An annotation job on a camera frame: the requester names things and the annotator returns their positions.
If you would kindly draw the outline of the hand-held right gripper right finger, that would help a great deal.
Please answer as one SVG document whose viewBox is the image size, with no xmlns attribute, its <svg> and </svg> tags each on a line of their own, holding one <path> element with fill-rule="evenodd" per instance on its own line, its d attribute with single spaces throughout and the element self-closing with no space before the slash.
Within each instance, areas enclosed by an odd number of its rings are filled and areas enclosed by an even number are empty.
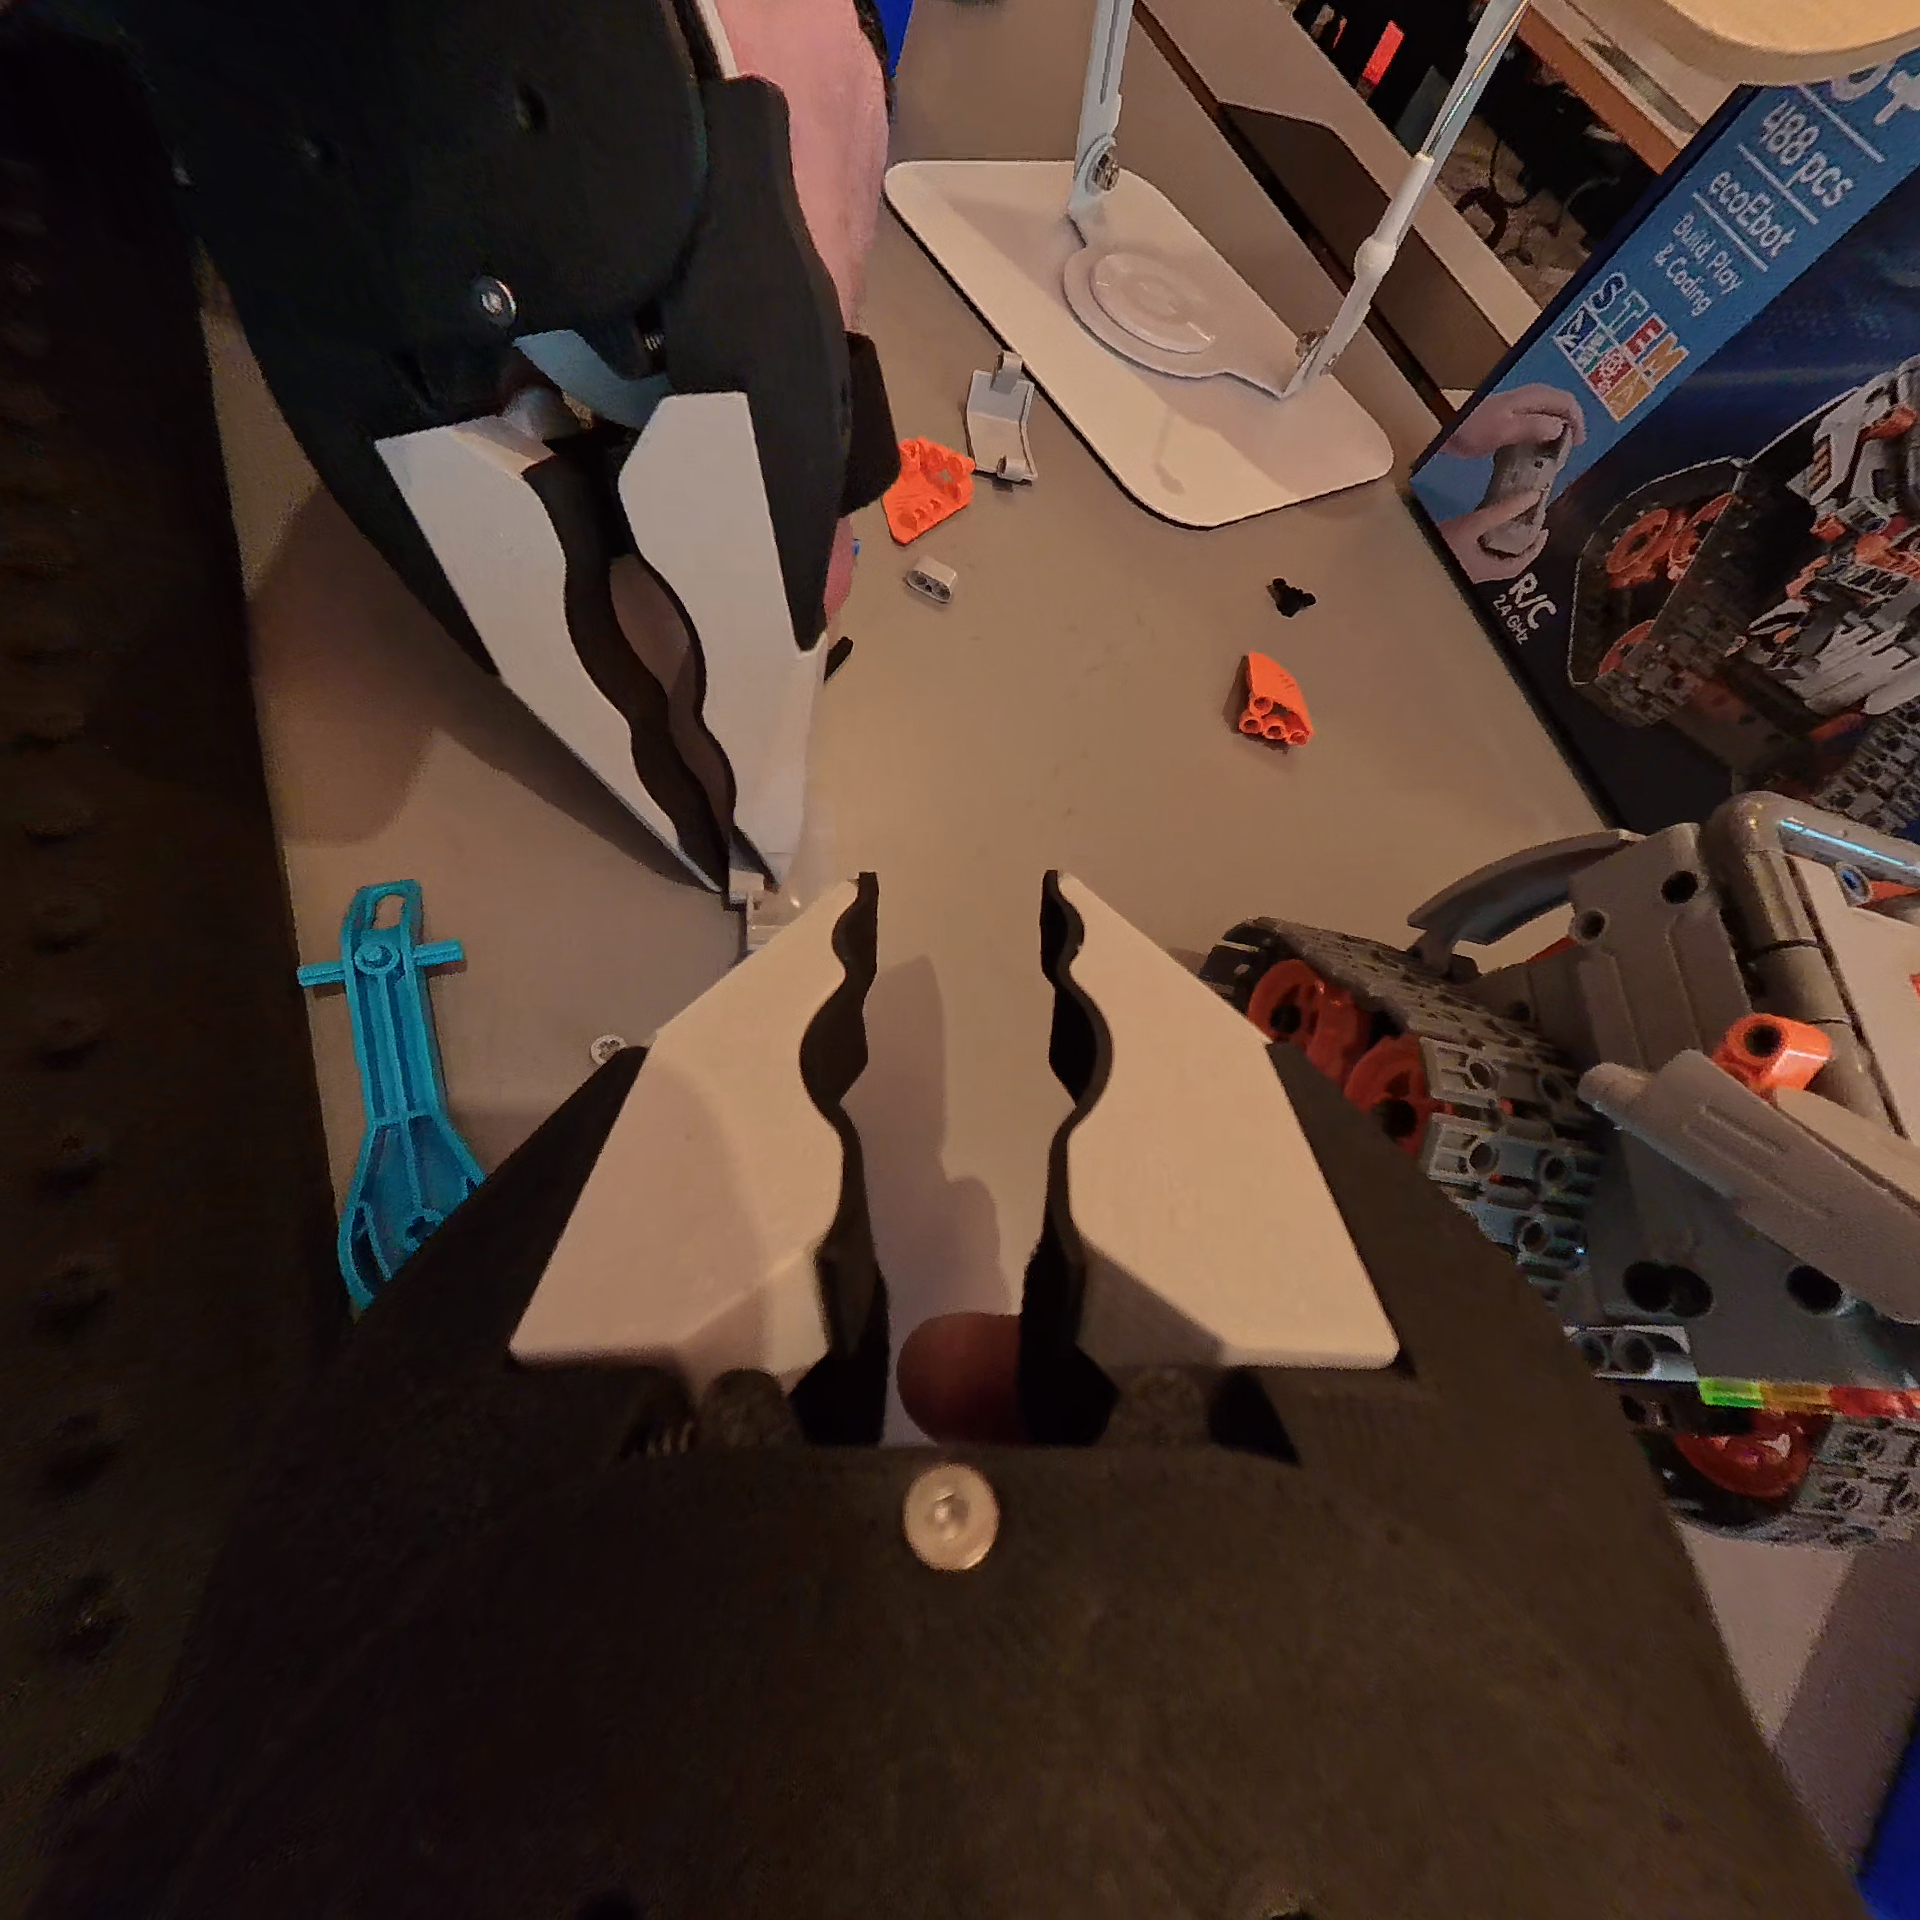
<svg viewBox="0 0 1920 1920">
<path fill-rule="evenodd" d="M 1265 1043 L 1082 880 L 1040 885 L 1047 1141 L 1016 1392 L 1161 1368 L 1377 1373 L 1400 1341 Z"/>
</svg>

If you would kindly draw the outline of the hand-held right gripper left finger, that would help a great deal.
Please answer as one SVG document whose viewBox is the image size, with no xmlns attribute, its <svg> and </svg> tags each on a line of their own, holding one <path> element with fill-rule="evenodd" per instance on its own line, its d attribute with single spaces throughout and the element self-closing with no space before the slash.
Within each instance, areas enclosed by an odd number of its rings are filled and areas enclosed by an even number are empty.
<svg viewBox="0 0 1920 1920">
<path fill-rule="evenodd" d="M 512 1332 L 519 1361 L 798 1387 L 881 1344 L 845 1107 L 878 905 L 874 876 L 838 880 L 658 1028 Z"/>
</svg>

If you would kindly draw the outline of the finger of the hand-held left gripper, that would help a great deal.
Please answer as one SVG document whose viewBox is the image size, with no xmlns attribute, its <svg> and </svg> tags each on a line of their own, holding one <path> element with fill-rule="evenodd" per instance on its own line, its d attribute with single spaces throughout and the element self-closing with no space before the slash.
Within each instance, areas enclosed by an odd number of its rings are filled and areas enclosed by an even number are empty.
<svg viewBox="0 0 1920 1920">
<path fill-rule="evenodd" d="M 639 559 L 696 641 L 728 819 L 774 881 L 800 855 L 823 656 L 798 646 L 742 393 L 661 398 L 615 479 Z"/>
<path fill-rule="evenodd" d="M 578 421 L 466 421 L 375 453 L 508 692 L 705 888 L 728 839 L 621 629 L 598 443 Z"/>
</svg>

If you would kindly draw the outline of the grey orange tracked toy vehicle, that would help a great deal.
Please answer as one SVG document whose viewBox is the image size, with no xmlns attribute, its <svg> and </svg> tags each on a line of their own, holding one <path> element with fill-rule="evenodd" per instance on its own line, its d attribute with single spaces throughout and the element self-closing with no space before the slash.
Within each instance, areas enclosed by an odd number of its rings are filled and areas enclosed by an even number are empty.
<svg viewBox="0 0 1920 1920">
<path fill-rule="evenodd" d="M 1200 977 L 1519 1270 L 1726 1537 L 1914 1537 L 1914 839 L 1756 791 Z"/>
</svg>

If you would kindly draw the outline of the person's right hand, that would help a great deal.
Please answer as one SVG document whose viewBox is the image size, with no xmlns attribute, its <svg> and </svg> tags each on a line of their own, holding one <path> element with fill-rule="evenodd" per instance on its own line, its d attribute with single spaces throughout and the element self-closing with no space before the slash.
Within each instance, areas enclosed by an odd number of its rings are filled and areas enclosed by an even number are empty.
<svg viewBox="0 0 1920 1920">
<path fill-rule="evenodd" d="M 1007 1449 L 1028 1431 L 1016 1395 L 1021 1324 L 1013 1311 L 941 1311 L 902 1340 L 902 1415 L 932 1444 Z"/>
</svg>

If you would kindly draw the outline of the person's left hand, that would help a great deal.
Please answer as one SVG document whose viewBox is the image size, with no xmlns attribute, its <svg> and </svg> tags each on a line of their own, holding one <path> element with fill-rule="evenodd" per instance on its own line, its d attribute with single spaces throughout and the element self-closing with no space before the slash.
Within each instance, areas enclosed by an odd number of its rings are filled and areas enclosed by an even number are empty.
<svg viewBox="0 0 1920 1920">
<path fill-rule="evenodd" d="M 890 109 L 868 4 L 717 1 L 735 70 L 782 89 L 791 171 L 842 324 L 863 329 Z"/>
</svg>

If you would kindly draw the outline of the orange pin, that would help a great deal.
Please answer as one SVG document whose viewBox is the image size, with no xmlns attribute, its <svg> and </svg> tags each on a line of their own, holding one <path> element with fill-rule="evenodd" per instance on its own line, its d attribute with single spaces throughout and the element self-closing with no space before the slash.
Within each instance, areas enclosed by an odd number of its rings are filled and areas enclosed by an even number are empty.
<svg viewBox="0 0 1920 1920">
<path fill-rule="evenodd" d="M 880 496 L 880 512 L 895 544 L 912 544 L 974 499 L 975 464 L 935 439 L 901 439 L 895 479 Z"/>
</svg>

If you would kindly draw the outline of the grey curved panel piece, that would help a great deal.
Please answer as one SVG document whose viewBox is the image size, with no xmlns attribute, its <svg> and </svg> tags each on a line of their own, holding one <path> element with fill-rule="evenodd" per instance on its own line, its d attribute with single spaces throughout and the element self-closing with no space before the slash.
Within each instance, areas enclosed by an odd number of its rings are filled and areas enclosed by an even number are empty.
<svg viewBox="0 0 1920 1920">
<path fill-rule="evenodd" d="M 1028 487 L 1038 479 L 1028 441 L 1038 389 L 1014 351 L 998 351 L 991 369 L 975 369 L 964 405 L 967 453 L 974 470 L 989 479 Z"/>
</svg>

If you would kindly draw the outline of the teal plastic separator tool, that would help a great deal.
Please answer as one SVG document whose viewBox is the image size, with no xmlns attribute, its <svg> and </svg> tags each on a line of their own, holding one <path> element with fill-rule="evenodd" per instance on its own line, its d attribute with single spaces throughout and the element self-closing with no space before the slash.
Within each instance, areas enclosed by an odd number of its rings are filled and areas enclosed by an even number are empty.
<svg viewBox="0 0 1920 1920">
<path fill-rule="evenodd" d="M 364 1137 L 345 1189 L 338 1267 L 366 1311 L 425 1238 L 485 1182 L 440 1077 L 429 969 L 462 965 L 458 942 L 426 942 L 418 880 L 360 886 L 338 955 L 302 965 L 302 989 L 345 995 Z"/>
</svg>

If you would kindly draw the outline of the white book stand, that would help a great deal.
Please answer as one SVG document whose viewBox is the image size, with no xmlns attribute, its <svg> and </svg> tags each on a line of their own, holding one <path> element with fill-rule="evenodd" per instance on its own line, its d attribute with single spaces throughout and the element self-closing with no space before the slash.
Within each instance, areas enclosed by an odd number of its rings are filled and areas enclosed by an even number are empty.
<svg viewBox="0 0 1920 1920">
<path fill-rule="evenodd" d="M 1094 4 L 1072 160 L 901 160 L 893 215 L 1152 515 L 1194 531 L 1386 476 L 1380 424 L 1334 377 L 1525 1 L 1487 4 L 1423 142 L 1353 257 L 1333 323 L 1293 333 L 1117 160 L 1134 4 Z"/>
</svg>

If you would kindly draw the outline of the orange curved brick piece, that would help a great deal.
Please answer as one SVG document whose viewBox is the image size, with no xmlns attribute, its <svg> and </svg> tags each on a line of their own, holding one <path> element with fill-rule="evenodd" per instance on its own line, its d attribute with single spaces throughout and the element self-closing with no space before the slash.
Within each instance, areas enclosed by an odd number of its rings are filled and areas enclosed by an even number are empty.
<svg viewBox="0 0 1920 1920">
<path fill-rule="evenodd" d="M 1308 699 L 1279 661 L 1252 652 L 1240 656 L 1234 727 L 1240 735 L 1284 749 L 1312 741 Z"/>
</svg>

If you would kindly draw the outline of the black dimpled foam mat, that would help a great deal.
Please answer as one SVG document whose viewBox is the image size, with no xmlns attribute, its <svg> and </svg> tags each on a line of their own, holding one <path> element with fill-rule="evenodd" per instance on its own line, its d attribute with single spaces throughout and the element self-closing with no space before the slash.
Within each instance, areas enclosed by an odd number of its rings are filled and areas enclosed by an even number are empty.
<svg viewBox="0 0 1920 1920">
<path fill-rule="evenodd" d="M 191 247 L 126 60 L 5 24 L 5 1915 L 340 1329 Z"/>
</svg>

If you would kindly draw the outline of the toy vehicle product box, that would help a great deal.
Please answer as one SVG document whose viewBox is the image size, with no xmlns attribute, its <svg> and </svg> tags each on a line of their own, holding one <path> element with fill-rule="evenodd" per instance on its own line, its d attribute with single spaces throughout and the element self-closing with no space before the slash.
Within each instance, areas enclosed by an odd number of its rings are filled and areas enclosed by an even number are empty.
<svg viewBox="0 0 1920 1920">
<path fill-rule="evenodd" d="M 1616 824 L 1914 839 L 1914 53 L 1742 86 L 1407 488 Z"/>
</svg>

